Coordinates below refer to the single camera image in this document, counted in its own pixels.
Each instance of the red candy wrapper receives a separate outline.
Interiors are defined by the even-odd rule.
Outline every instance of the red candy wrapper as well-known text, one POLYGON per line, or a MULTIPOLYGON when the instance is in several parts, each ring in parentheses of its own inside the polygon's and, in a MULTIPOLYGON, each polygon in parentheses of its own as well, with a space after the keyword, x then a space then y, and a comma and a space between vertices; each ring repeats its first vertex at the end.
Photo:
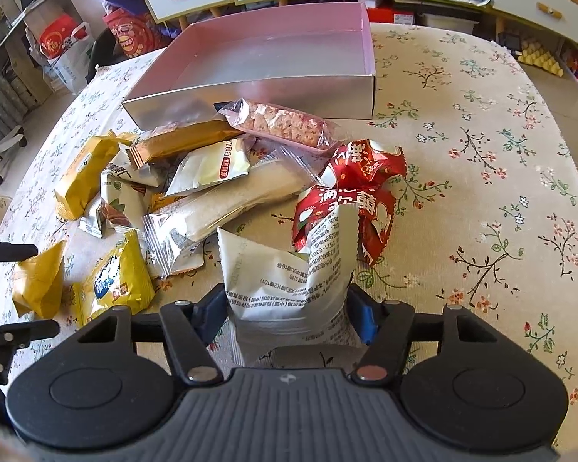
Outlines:
POLYGON ((340 146, 321 175, 328 188, 379 187, 390 177, 405 177, 402 149, 362 139, 340 146))
POLYGON ((359 209, 362 252, 367 262, 373 265, 390 238, 395 202, 391 192, 375 187, 329 189, 313 186, 304 191, 297 202, 293 221, 293 245, 302 251, 308 233, 334 210, 334 207, 355 203, 359 209))

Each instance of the yellow snack package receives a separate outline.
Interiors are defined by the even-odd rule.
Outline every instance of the yellow snack package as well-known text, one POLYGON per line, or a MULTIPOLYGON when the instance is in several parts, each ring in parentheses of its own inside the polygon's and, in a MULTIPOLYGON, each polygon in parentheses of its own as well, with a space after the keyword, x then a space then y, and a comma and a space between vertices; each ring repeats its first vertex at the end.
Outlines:
POLYGON ((150 305, 154 288, 145 266, 137 232, 127 231, 83 283, 74 283, 82 325, 114 305, 127 305, 133 314, 150 305))
POLYGON ((184 198, 185 196, 175 195, 175 196, 167 196, 162 192, 156 192, 151 196, 150 200, 150 207, 148 208, 149 212, 156 212, 167 205, 171 205, 176 201, 184 198))
POLYGON ((117 136, 112 131, 107 135, 90 137, 86 145, 70 164, 54 191, 56 212, 65 220, 79 219, 88 203, 99 194, 100 174, 118 154, 119 143, 131 144, 134 134, 117 136))
POLYGON ((62 301, 66 241, 37 256, 15 264, 13 271, 13 303, 21 318, 34 311, 41 318, 56 316, 62 301))

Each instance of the pink snack package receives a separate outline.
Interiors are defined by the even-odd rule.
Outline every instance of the pink snack package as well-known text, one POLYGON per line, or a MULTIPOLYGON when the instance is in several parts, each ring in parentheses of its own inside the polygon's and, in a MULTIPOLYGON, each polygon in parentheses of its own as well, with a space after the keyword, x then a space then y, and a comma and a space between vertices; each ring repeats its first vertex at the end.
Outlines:
POLYGON ((339 144, 333 136, 336 123, 288 107, 238 99, 219 113, 235 129, 309 152, 329 152, 339 144))

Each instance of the snack package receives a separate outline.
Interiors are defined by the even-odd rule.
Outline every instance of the snack package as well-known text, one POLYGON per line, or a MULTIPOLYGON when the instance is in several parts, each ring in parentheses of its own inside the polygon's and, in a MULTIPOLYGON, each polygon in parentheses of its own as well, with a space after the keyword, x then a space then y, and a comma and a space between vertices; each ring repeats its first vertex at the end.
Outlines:
POLYGON ((159 127, 144 132, 137 143, 126 150, 126 154, 133 167, 140 169, 150 161, 238 137, 240 133, 231 128, 226 120, 216 119, 186 127, 159 127))
POLYGON ((82 325, 114 305, 127 305, 137 314, 150 305, 154 289, 143 262, 135 231, 127 231, 83 283, 72 286, 82 325))
POLYGON ((307 189, 300 195, 295 208, 293 245, 302 253, 310 253, 307 244, 312 229, 344 203, 358 205, 362 253, 373 265, 388 243, 394 219, 396 200, 387 189, 328 189, 321 186, 307 189))
POLYGON ((312 184, 311 177, 276 152, 262 158, 247 176, 191 194, 143 217, 143 225, 165 277, 181 257, 216 228, 263 203, 281 201, 312 184))
POLYGON ((143 232, 143 216, 150 206, 151 192, 148 188, 102 174, 100 197, 109 228, 121 226, 143 232))
POLYGON ((93 235, 95 238, 102 238, 103 229, 105 229, 105 214, 102 206, 99 193, 88 203, 84 215, 79 219, 79 229, 93 235))
POLYGON ((65 220, 77 220, 99 192, 100 174, 118 154, 119 143, 130 144, 132 134, 90 137, 55 188, 56 211, 65 220))
POLYGON ((188 196, 247 176, 250 170, 248 153, 253 143, 254 137, 238 137, 191 151, 177 168, 167 195, 188 196))
POLYGON ((220 228, 218 238, 235 363, 251 366, 287 345, 358 344, 344 311, 358 251, 355 207, 334 207, 319 221, 308 260, 220 228))
POLYGON ((274 104, 238 99, 219 110, 229 124, 247 134, 266 137, 310 152, 326 152, 338 145, 336 123, 274 104))
POLYGON ((62 302, 66 241, 59 241, 37 256, 15 264, 13 303, 17 315, 34 311, 40 318, 51 319, 62 302))
POLYGON ((136 182, 144 186, 159 187, 165 184, 167 175, 157 167, 148 164, 136 169, 126 154, 127 146, 120 145, 118 154, 109 162, 102 175, 118 177, 128 182, 136 182))
POLYGON ((362 139, 336 149, 321 182, 328 188, 379 187, 398 175, 407 176, 402 148, 362 139))
POLYGON ((155 192, 150 197, 150 206, 148 208, 148 211, 149 213, 154 213, 160 210, 161 208, 166 207, 167 205, 171 205, 172 203, 181 200, 182 198, 183 196, 181 196, 180 194, 176 194, 174 196, 167 196, 162 192, 160 193, 155 192))

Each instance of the table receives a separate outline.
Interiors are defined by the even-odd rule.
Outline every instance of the table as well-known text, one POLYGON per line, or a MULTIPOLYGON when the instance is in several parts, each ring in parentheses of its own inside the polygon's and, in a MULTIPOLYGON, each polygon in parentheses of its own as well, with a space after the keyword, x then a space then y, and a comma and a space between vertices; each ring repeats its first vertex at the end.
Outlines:
MULTIPOLYGON (((340 121, 355 138, 401 145, 405 179, 393 234, 373 267, 357 262, 355 280, 377 299, 400 299, 440 313, 463 304, 561 377, 570 408, 555 442, 578 447, 578 173, 546 103, 504 49, 438 29, 374 24, 375 118, 340 121)), ((43 250, 66 239, 62 332, 17 353, 11 380, 77 329, 71 284, 87 276, 119 239, 86 235, 54 211, 53 189, 86 140, 134 128, 120 100, 158 52, 99 69, 66 110, 32 163, 0 229, 3 240, 43 250)), ((276 248, 290 246, 295 199, 255 209, 226 226, 276 248)), ((150 310, 197 301, 221 280, 217 244, 205 267, 155 280, 150 310)), ((0 324, 18 321, 11 302, 13 265, 0 264, 0 324)), ((210 351, 230 365, 223 327, 210 351)), ((410 364, 435 351, 416 345, 410 364)), ((159 360, 158 350, 148 350, 159 360)), ((351 367, 360 350, 278 350, 270 366, 351 367)))

